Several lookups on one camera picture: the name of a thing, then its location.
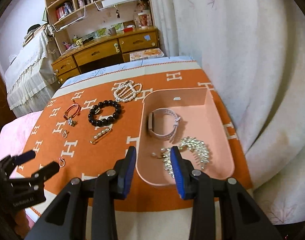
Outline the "white lace covered furniture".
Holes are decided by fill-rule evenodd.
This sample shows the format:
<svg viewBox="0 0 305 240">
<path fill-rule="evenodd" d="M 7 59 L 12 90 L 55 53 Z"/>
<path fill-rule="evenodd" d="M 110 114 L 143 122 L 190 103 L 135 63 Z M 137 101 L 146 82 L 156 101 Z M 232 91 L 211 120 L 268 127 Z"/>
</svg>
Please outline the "white lace covered furniture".
<svg viewBox="0 0 305 240">
<path fill-rule="evenodd" d="M 20 50 L 5 73 L 7 102 L 17 118 L 43 110 L 59 88 L 52 63 L 60 56 L 46 30 Z"/>
</svg>

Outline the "gold ring pink stone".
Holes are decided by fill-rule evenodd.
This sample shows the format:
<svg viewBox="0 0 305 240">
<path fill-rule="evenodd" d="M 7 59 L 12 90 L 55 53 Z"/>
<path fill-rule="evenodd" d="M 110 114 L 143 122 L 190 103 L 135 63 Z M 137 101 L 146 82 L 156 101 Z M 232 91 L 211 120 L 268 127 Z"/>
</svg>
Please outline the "gold ring pink stone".
<svg viewBox="0 0 305 240">
<path fill-rule="evenodd" d="M 65 159 L 64 158 L 59 158 L 59 166 L 64 167 L 65 166 Z"/>
</svg>

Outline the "wooden desk with drawers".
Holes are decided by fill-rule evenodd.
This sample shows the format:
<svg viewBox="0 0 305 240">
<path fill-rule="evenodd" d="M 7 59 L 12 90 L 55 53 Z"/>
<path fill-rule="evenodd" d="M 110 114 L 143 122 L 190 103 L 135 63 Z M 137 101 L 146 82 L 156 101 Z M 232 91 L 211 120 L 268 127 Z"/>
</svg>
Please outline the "wooden desk with drawers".
<svg viewBox="0 0 305 240">
<path fill-rule="evenodd" d="M 130 54 L 159 47 L 158 29 L 148 27 L 91 40 L 85 45 L 65 52 L 52 63 L 57 82 L 116 63 L 130 61 Z"/>
</svg>

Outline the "blue flower brooch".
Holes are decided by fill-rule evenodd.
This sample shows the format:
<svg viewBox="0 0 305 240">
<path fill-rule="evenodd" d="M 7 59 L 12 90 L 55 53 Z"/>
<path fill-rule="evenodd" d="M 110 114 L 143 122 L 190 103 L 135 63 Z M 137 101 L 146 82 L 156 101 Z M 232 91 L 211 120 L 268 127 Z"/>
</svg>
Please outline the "blue flower brooch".
<svg viewBox="0 0 305 240">
<path fill-rule="evenodd" d="M 77 122 L 75 120 L 73 120 L 72 118 L 69 118 L 67 120 L 67 123 L 70 125 L 70 126 L 75 126 L 77 124 Z"/>
</svg>

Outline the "red white paper cup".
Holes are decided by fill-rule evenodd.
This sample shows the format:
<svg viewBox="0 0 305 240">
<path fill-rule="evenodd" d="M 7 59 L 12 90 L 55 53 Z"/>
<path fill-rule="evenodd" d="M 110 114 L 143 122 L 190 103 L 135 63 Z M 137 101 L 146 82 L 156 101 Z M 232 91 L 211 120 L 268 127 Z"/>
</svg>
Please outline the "red white paper cup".
<svg viewBox="0 0 305 240">
<path fill-rule="evenodd" d="M 145 29 L 148 27 L 148 14 L 146 12 L 139 12 L 138 17 L 140 20 L 141 28 Z"/>
</svg>

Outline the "gold ring red stone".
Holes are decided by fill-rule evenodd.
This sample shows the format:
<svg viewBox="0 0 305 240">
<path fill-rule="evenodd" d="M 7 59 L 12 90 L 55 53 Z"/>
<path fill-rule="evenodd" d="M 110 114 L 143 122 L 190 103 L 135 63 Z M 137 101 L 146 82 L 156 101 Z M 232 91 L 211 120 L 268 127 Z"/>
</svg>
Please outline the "gold ring red stone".
<svg viewBox="0 0 305 240">
<path fill-rule="evenodd" d="M 68 136 L 68 134 L 69 134 L 69 131 L 64 130 L 64 132 L 62 133 L 62 137 L 63 137 L 64 139 L 66 139 L 67 136 Z"/>
</svg>

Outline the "wooden bookshelf hutch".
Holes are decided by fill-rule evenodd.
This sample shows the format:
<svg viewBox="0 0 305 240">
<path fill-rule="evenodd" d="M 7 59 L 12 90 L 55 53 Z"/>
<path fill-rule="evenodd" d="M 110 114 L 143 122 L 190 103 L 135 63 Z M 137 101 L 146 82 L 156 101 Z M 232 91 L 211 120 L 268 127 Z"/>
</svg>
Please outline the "wooden bookshelf hutch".
<svg viewBox="0 0 305 240">
<path fill-rule="evenodd" d="M 149 0 L 45 0 L 48 21 L 60 53 L 77 38 L 99 36 L 104 28 L 122 31 L 138 24 L 138 14 L 149 9 Z"/>
</svg>

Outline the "gold pearl hair pin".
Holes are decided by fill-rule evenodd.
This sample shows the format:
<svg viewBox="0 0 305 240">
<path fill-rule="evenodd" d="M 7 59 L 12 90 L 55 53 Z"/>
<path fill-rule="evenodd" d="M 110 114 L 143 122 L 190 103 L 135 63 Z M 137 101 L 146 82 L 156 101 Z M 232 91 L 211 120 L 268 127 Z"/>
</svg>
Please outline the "gold pearl hair pin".
<svg viewBox="0 0 305 240">
<path fill-rule="evenodd" d="M 103 139 L 105 136 L 107 136 L 111 132 L 112 132 L 112 128 L 103 129 L 101 132 L 99 132 L 93 136 L 93 138 L 90 140 L 90 143 L 92 145 L 95 145 L 97 142 L 99 142 L 101 139 Z"/>
</svg>

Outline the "pink smart watch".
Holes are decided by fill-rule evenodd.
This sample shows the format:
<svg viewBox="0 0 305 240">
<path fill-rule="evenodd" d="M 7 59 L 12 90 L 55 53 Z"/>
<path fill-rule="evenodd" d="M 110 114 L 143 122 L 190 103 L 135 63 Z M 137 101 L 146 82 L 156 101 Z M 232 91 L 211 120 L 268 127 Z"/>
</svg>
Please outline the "pink smart watch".
<svg viewBox="0 0 305 240">
<path fill-rule="evenodd" d="M 170 108 L 158 108 L 148 115 L 148 132 L 151 137 L 173 142 L 181 117 Z"/>
</svg>

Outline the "pink jewelry tray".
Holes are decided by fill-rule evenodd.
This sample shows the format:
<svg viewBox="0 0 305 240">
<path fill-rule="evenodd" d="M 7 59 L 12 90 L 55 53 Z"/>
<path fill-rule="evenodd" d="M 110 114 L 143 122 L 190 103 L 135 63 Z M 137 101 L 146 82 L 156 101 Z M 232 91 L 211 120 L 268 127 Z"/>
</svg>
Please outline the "pink jewelry tray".
<svg viewBox="0 0 305 240">
<path fill-rule="evenodd" d="M 170 108 L 181 117 L 173 142 L 155 139 L 148 132 L 148 115 L 158 108 Z M 164 170 L 163 160 L 153 158 L 151 153 L 158 152 L 162 147 L 176 146 L 184 137 L 196 137 L 210 149 L 210 163 L 202 172 L 220 180 L 233 174 L 235 165 L 232 152 L 210 91 L 203 87 L 161 89 L 148 94 L 143 100 L 136 169 L 144 182 L 155 187 L 175 183 L 174 178 Z M 191 156 L 187 153 L 181 155 L 200 170 Z"/>
</svg>

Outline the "pearl drop earrings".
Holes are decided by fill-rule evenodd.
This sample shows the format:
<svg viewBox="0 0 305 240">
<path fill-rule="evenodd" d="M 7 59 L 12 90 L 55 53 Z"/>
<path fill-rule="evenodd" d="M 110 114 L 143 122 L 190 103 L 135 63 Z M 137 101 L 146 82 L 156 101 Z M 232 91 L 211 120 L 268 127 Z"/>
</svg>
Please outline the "pearl drop earrings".
<svg viewBox="0 0 305 240">
<path fill-rule="evenodd" d="M 156 159 L 163 159 L 165 154 L 168 152 L 168 149 L 165 147 L 160 148 L 158 152 L 152 152 L 151 156 Z"/>
</svg>

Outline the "printed cardboard box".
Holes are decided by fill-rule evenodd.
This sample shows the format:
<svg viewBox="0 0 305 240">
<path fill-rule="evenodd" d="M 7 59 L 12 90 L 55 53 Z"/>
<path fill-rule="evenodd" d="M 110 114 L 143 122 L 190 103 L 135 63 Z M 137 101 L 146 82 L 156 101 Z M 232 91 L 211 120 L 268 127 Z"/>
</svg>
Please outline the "printed cardboard box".
<svg viewBox="0 0 305 240">
<path fill-rule="evenodd" d="M 161 49 L 159 48 L 150 48 L 140 51 L 134 51 L 129 55 L 130 61 L 155 59 L 160 57 L 164 57 L 164 52 L 161 51 Z"/>
</svg>

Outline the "light blue bed sheet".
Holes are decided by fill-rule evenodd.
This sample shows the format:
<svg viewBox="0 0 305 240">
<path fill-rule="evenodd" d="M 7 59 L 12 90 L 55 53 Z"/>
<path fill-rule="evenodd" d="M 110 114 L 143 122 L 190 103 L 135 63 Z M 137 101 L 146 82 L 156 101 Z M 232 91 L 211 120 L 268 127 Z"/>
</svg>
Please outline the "light blue bed sheet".
<svg viewBox="0 0 305 240">
<path fill-rule="evenodd" d="M 185 62 L 185 61 L 194 61 L 194 59 L 190 56 L 171 56 L 171 57 L 159 57 L 153 59 L 144 59 L 138 61 L 131 61 L 126 63 L 115 64 L 113 66 L 104 67 L 101 69 L 92 70 L 90 72 L 80 74 L 74 77 L 70 77 L 67 79 L 60 88 L 67 87 L 69 85 L 75 84 L 80 81 L 84 81 L 93 77 L 102 76 L 105 74 L 110 74 L 113 72 L 118 72 L 122 70 L 133 69 L 137 67 L 147 66 L 151 64 L 158 63 L 172 63 L 172 62 Z"/>
</svg>

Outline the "orange H-pattern blanket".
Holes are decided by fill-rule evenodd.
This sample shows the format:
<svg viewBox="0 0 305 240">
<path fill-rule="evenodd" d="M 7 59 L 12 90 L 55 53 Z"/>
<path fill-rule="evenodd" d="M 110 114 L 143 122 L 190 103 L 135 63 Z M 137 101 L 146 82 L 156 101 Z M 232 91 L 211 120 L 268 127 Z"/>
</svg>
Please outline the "orange H-pattern blanket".
<svg viewBox="0 0 305 240">
<path fill-rule="evenodd" d="M 90 140 L 101 129 L 89 123 L 90 109 L 101 101 L 112 99 L 113 92 L 126 80 L 141 83 L 142 91 L 133 101 L 122 104 L 120 118 L 109 126 L 112 132 L 92 145 Z M 51 161 L 65 159 L 65 166 L 45 184 L 46 201 L 34 206 L 33 212 L 42 214 L 70 179 L 95 178 L 122 159 L 130 146 L 138 149 L 143 100 L 148 94 L 161 89 L 201 87 L 212 94 L 223 123 L 235 165 L 231 177 L 250 189 L 252 183 L 238 136 L 206 73 L 195 61 L 158 63 L 93 77 L 56 92 L 42 111 L 25 146 L 25 150 L 34 150 L 36 157 L 18 168 L 22 176 L 28 177 Z M 77 124 L 70 126 L 69 118 Z M 69 131 L 66 139 L 62 137 L 64 130 Z M 137 172 L 126 201 L 115 202 L 116 210 L 125 212 L 172 211 L 191 206 L 191 201 L 180 199 L 174 184 L 155 187 L 144 182 Z"/>
</svg>

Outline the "pink blanket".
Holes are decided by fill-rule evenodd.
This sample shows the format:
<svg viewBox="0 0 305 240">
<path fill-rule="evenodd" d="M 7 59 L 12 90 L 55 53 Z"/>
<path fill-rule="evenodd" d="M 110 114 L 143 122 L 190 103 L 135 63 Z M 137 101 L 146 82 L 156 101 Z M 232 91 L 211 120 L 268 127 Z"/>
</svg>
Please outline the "pink blanket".
<svg viewBox="0 0 305 240">
<path fill-rule="evenodd" d="M 0 160 L 11 155 L 20 155 L 42 111 L 26 114 L 6 124 L 0 133 Z"/>
</svg>

